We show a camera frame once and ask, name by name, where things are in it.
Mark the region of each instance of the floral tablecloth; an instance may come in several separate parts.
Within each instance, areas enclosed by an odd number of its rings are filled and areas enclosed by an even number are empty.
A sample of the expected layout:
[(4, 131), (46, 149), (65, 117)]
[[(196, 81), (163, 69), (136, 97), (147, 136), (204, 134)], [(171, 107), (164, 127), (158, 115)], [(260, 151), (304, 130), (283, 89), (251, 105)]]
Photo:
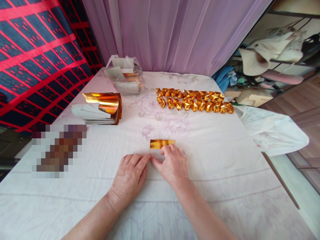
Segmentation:
[[(122, 96), (118, 126), (88, 126), (77, 177), (39, 179), (32, 149), (0, 184), (1, 239), (58, 239), (108, 191), (122, 156), (173, 139), (190, 178), (238, 239), (314, 239), (236, 114), (161, 109), (155, 88), (220, 91), (207, 76), (144, 72), (146, 89)], [(113, 92), (101, 69), (81, 92)], [(84, 103), (79, 94), (72, 103)], [(54, 124), (84, 124), (68, 106)], [(196, 239), (175, 193), (149, 166), (146, 184), (109, 239)]]

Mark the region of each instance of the white plastic bag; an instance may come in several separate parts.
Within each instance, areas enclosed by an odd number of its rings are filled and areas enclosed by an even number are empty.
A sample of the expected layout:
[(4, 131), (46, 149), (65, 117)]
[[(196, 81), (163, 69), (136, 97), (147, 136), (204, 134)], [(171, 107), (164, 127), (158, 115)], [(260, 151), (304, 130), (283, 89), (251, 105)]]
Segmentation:
[(249, 106), (235, 106), (235, 111), (260, 151), (270, 157), (309, 144), (308, 136), (287, 115)]
[(136, 57), (112, 55), (104, 73), (122, 94), (139, 94), (144, 88), (143, 71)]

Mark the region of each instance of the stack of gold paper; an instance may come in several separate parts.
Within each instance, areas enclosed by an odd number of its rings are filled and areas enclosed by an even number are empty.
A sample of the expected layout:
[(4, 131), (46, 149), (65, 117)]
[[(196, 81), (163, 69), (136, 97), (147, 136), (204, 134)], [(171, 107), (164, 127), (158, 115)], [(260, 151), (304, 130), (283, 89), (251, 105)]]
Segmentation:
[(206, 92), (206, 91), (192, 91), (174, 88), (156, 88), (157, 100), (161, 108), (166, 106), (166, 101), (162, 97), (167, 98), (168, 108), (176, 108), (178, 111), (184, 108), (185, 111), (191, 109), (193, 112), (206, 111), (206, 112), (220, 112), (230, 113), (234, 112), (231, 103), (224, 102), (224, 96), (220, 92)]

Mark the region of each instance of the pink cloth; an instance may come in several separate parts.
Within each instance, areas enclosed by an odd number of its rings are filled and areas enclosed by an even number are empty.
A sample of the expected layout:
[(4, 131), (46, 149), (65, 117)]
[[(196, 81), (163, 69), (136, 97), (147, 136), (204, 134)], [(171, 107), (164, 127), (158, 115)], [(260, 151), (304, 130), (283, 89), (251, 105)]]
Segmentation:
[(83, 0), (102, 57), (137, 57), (144, 71), (212, 76), (271, 0)]

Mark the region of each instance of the clear plastic bag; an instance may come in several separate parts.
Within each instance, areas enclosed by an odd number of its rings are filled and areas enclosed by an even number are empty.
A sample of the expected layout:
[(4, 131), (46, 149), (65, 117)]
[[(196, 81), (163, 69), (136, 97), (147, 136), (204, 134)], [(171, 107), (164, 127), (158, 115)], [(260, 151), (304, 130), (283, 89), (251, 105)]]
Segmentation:
[(136, 57), (119, 58), (118, 55), (112, 55), (104, 73), (121, 94), (140, 94), (144, 88), (143, 71)]

